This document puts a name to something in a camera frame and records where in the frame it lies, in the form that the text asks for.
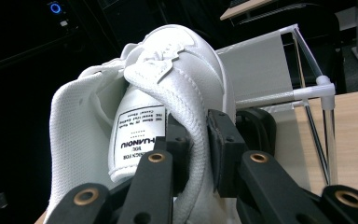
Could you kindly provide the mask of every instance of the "sneaker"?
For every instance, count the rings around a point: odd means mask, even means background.
[[[144,144],[140,155],[151,150],[153,137],[165,135],[165,118],[172,114],[193,143],[189,179],[174,201],[173,222],[230,220],[235,205],[213,193],[208,109],[223,111],[234,122],[232,86],[211,46],[181,25],[159,27],[143,42],[127,45],[119,59],[86,69],[53,98],[47,217],[75,186],[92,182],[112,189],[133,176],[139,158],[129,157],[126,147],[134,149],[135,141]],[[147,115],[161,122],[136,123]]]

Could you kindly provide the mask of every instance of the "glowing power button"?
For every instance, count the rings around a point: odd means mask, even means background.
[[[59,14],[62,10],[60,5],[58,5],[57,3],[53,3],[50,5],[50,10],[54,13],[54,14]]]

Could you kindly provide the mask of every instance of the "shoe label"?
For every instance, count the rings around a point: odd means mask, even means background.
[[[165,107],[143,107],[121,114],[117,120],[115,166],[137,165],[153,150],[157,136],[165,136]]]

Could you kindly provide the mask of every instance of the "shoe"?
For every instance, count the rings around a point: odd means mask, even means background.
[[[235,121],[232,86],[211,46],[181,25],[159,27],[143,42],[126,46],[119,59],[86,69],[56,92],[48,214],[77,185],[101,183],[111,189],[134,174],[137,160],[119,152],[132,144],[123,136],[151,141],[153,134],[142,136],[148,125],[133,132],[118,130],[133,125],[129,117],[150,113],[149,108],[164,119],[172,114],[193,143],[189,179],[174,201],[173,223],[224,223],[232,218],[235,205],[213,193],[206,124],[208,109],[223,111]],[[152,128],[156,136],[165,134],[164,125]]]

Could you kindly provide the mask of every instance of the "wooden tabletop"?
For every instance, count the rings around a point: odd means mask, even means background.
[[[310,108],[321,141],[324,142],[320,99],[310,100]],[[309,172],[311,191],[320,195],[325,187],[324,176],[303,107],[296,108],[296,119]],[[335,120],[338,184],[358,189],[358,92],[336,96]]]
[[[272,1],[274,0],[249,0],[245,3],[237,5],[236,7],[227,9],[226,12],[223,13],[223,15],[220,17],[220,21],[238,16]]]

